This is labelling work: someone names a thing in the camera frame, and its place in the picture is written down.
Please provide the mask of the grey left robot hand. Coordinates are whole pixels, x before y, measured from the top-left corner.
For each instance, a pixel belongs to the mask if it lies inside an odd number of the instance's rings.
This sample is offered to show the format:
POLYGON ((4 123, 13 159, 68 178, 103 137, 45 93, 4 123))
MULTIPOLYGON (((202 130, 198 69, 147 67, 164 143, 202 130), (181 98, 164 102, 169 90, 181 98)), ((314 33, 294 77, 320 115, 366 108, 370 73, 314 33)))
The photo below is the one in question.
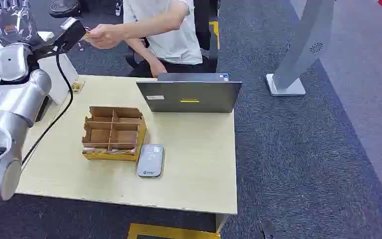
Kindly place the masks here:
POLYGON ((44 43, 38 34, 28 0, 0 0, 0 44, 25 43, 33 47, 44 43))

